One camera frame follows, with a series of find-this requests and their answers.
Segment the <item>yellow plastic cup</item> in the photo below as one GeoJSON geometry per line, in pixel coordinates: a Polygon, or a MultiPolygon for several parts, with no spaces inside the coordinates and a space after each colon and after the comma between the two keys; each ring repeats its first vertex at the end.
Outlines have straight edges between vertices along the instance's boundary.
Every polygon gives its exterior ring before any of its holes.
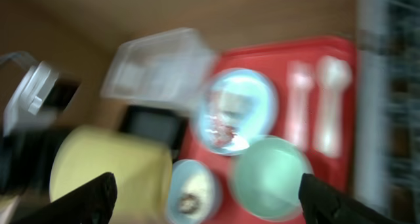
{"type": "Polygon", "coordinates": [[[110,172],[117,186],[111,223],[164,223],[172,166],[171,151],[163,143],[78,127],[64,139],[54,158],[50,200],[110,172]]]}

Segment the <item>brown food scrap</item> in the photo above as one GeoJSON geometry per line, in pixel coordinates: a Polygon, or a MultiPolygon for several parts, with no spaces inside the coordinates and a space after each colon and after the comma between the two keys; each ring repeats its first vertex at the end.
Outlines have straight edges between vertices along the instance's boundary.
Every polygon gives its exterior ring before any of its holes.
{"type": "Polygon", "coordinates": [[[184,214],[196,213],[201,206],[198,196],[192,193],[184,193],[178,200],[178,211],[184,214]]]}

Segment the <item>light blue small bowl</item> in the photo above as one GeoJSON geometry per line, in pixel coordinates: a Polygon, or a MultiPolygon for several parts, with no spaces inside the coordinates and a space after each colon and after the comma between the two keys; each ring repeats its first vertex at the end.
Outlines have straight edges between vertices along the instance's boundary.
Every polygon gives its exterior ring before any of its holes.
{"type": "Polygon", "coordinates": [[[221,184],[206,165],[179,160],[173,164],[166,219],[172,224],[204,223],[218,212],[222,198],[221,184]]]}

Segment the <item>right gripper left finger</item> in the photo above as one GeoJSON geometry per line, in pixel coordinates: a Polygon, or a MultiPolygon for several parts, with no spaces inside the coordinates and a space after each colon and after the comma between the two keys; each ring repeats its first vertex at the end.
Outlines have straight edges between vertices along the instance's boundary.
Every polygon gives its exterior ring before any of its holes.
{"type": "Polygon", "coordinates": [[[109,224],[116,200],[116,179],[106,172],[12,224],[109,224]]]}

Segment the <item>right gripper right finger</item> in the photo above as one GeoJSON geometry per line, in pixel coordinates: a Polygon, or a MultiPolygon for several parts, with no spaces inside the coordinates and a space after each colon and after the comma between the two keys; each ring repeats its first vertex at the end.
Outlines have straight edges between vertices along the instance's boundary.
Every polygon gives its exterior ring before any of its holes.
{"type": "Polygon", "coordinates": [[[306,224],[396,224],[308,173],[301,179],[299,201],[306,224]]]}

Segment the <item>white napkin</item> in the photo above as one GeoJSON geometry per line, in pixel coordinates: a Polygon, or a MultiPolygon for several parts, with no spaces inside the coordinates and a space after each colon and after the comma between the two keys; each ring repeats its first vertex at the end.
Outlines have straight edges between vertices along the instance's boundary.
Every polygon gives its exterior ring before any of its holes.
{"type": "Polygon", "coordinates": [[[215,91],[214,96],[215,114],[228,119],[242,119],[253,105],[250,97],[227,90],[215,91]]]}

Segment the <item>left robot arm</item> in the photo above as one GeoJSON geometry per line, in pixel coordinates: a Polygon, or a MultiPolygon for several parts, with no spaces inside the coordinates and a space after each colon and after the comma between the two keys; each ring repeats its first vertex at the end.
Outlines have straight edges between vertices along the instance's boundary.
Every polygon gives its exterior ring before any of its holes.
{"type": "Polygon", "coordinates": [[[57,127],[1,136],[1,194],[47,192],[58,149],[72,131],[57,127]]]}

